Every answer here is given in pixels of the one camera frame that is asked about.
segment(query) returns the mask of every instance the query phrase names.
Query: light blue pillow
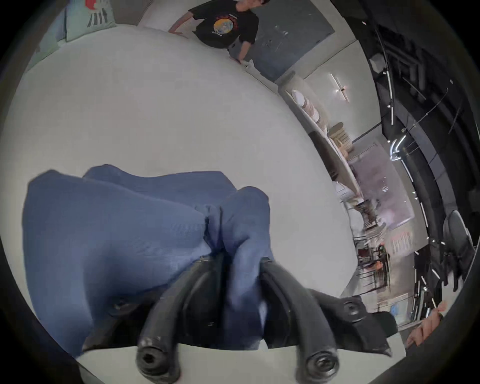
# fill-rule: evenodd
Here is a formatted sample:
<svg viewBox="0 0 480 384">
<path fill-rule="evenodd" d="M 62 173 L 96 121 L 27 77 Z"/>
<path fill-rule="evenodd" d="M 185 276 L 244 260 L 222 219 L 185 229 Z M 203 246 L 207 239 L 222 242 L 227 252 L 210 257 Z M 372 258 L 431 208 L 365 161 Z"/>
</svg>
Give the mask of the light blue pillow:
<svg viewBox="0 0 480 384">
<path fill-rule="evenodd" d="M 109 0 L 71 0 L 67 5 L 67 41 L 115 25 Z"/>
<path fill-rule="evenodd" d="M 57 41 L 65 38 L 65 34 L 62 33 L 64 30 L 65 10 L 60 12 L 57 18 L 53 21 L 48 31 L 43 35 L 43 38 L 36 47 L 35 52 L 30 59 L 26 70 L 29 70 L 39 61 L 43 60 L 45 57 L 52 54 L 59 48 Z"/>
</svg>

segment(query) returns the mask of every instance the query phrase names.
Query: blue cloth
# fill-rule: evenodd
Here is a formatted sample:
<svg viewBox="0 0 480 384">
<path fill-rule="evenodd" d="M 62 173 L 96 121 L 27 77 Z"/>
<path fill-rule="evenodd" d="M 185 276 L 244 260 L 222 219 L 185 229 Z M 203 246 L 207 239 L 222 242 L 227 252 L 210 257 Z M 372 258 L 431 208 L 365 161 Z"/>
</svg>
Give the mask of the blue cloth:
<svg viewBox="0 0 480 384">
<path fill-rule="evenodd" d="M 272 257 L 268 197 L 239 191 L 221 172 L 153 178 L 104 165 L 83 178 L 48 171 L 28 185 L 24 258 L 36 314 L 73 356 L 112 296 L 169 284 L 203 255 L 231 257 L 224 345 L 246 349 L 263 334 L 258 283 Z"/>
</svg>

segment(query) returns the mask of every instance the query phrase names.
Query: graphic print on t-shirt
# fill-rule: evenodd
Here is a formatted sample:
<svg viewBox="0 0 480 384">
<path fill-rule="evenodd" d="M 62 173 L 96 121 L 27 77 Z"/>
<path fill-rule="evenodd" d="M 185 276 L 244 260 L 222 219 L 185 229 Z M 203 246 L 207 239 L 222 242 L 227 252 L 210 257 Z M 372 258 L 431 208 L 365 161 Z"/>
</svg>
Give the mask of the graphic print on t-shirt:
<svg viewBox="0 0 480 384">
<path fill-rule="evenodd" d="M 232 30 L 236 30 L 237 28 L 237 18 L 232 14 L 228 14 L 226 16 L 217 17 L 217 20 L 213 24 L 212 33 L 222 36 L 230 33 Z"/>
</svg>

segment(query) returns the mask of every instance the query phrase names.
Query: black t-shirt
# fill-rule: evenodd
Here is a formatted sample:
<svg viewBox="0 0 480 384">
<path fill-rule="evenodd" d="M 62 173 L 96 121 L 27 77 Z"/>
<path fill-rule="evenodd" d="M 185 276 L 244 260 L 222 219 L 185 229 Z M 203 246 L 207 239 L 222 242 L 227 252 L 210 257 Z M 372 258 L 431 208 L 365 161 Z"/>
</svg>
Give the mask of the black t-shirt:
<svg viewBox="0 0 480 384">
<path fill-rule="evenodd" d="M 258 17 L 252 11 L 238 12 L 233 0 L 213 0 L 190 9 L 195 20 L 205 19 L 195 30 L 197 37 L 214 48 L 227 48 L 238 36 L 255 43 Z"/>
</svg>

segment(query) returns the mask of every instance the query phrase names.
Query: pillow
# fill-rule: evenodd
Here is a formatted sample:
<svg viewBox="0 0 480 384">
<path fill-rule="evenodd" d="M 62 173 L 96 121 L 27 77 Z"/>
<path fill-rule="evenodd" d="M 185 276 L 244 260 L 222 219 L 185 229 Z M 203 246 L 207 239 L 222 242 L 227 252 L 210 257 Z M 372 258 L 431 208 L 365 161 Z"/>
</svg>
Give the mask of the pillow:
<svg viewBox="0 0 480 384">
<path fill-rule="evenodd" d="M 297 105 L 309 115 L 313 121 L 318 124 L 320 121 L 320 114 L 317 111 L 317 108 L 312 104 L 312 102 L 307 99 L 301 92 L 296 89 L 292 89 L 292 97 L 297 103 Z"/>
<path fill-rule="evenodd" d="M 109 0 L 71 0 L 67 5 L 67 41 L 115 25 Z"/>
<path fill-rule="evenodd" d="M 57 16 L 50 28 L 43 35 L 42 40 L 38 43 L 38 46 L 27 65 L 26 71 L 59 48 L 56 34 L 59 24 L 62 24 L 62 17 L 65 18 L 64 11 Z"/>
</svg>

